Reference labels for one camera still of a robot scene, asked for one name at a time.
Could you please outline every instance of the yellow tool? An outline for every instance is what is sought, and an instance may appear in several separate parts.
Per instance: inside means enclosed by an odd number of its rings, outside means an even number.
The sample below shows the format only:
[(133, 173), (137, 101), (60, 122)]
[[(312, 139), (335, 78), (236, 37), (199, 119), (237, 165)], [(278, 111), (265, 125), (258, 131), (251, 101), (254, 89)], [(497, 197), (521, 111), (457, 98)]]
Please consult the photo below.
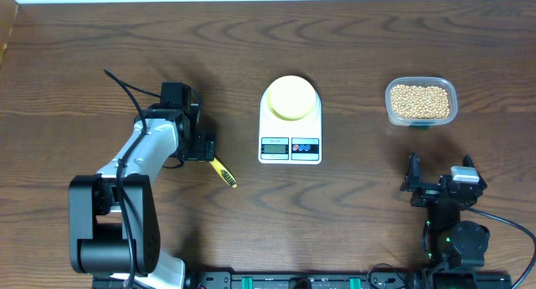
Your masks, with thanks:
[(229, 170), (218, 160), (217, 157), (210, 162), (212, 168), (216, 170), (216, 173), (232, 188), (236, 188), (235, 177), (229, 172)]

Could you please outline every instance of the scale control panel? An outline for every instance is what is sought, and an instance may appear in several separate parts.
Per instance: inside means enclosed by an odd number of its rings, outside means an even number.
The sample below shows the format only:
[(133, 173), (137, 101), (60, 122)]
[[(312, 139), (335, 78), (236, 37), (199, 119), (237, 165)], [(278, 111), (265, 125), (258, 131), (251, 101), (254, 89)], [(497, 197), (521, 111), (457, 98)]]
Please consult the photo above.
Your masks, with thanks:
[(320, 139), (302, 137), (262, 137), (260, 159), (315, 162), (320, 160)]

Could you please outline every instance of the kitchen scale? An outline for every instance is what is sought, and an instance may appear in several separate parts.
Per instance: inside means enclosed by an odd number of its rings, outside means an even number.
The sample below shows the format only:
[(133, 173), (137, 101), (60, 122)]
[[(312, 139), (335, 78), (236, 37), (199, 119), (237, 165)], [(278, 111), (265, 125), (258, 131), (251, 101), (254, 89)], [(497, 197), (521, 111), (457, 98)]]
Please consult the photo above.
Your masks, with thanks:
[(319, 164), (322, 161), (322, 103), (299, 76), (283, 76), (260, 100), (259, 161)]

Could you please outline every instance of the brown tabletop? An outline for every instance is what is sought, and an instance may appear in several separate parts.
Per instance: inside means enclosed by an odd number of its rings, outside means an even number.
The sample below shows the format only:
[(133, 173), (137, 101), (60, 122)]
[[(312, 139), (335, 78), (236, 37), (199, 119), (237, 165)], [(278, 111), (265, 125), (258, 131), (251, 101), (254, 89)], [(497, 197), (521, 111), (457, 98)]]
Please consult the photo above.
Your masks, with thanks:
[[(0, 69), (1, 286), (90, 285), (69, 263), (67, 188), (113, 158), (136, 115), (103, 68), (157, 93), (180, 80), (204, 100), (239, 187), (208, 163), (162, 170), (153, 187), (162, 247), (190, 266), (425, 264), (425, 210), (399, 192), (412, 150), (430, 181), (469, 153), (489, 184), (475, 207), (536, 230), (535, 28), (534, 0), (24, 5)], [(282, 75), (322, 98), (318, 166), (257, 160), (260, 98)], [(451, 124), (389, 123), (385, 87), (412, 75), (456, 87)], [(526, 235), (462, 218), (491, 231), (486, 270), (523, 272)]]

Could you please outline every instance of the plastic container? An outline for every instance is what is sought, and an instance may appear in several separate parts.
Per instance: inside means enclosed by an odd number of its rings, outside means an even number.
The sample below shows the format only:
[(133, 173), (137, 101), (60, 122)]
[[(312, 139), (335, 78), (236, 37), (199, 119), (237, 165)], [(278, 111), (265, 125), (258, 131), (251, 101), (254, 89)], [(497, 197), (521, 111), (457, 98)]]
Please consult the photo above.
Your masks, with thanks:
[[(391, 90), (396, 85), (420, 85), (423, 87), (437, 86), (445, 89), (447, 97), (449, 99), (449, 109), (451, 114), (446, 118), (441, 119), (415, 119), (405, 118), (396, 115), (393, 111), (393, 104), (391, 103)], [(456, 98), (456, 91), (454, 86), (448, 80), (436, 77), (426, 76), (409, 76), (398, 78), (393, 80), (385, 90), (385, 106), (387, 107), (387, 115), (389, 121), (396, 126), (438, 126), (445, 125), (451, 122), (458, 113), (458, 100)]]

